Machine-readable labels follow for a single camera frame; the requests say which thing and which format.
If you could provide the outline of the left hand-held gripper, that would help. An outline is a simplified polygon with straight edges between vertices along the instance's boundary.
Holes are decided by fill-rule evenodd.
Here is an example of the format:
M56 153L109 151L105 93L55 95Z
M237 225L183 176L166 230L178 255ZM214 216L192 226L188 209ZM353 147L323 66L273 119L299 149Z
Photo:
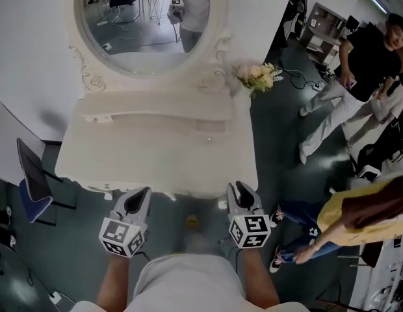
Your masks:
M152 189L136 188L122 195L103 219L99 240L106 251L132 258L145 243Z

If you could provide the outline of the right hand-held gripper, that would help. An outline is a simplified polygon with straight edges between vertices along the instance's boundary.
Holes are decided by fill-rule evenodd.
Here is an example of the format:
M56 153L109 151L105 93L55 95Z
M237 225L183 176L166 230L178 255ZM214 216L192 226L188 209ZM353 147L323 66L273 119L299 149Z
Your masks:
M236 181L235 186L239 197L231 183L226 187L230 237L240 249L261 248L271 234L269 216L252 187L242 181Z

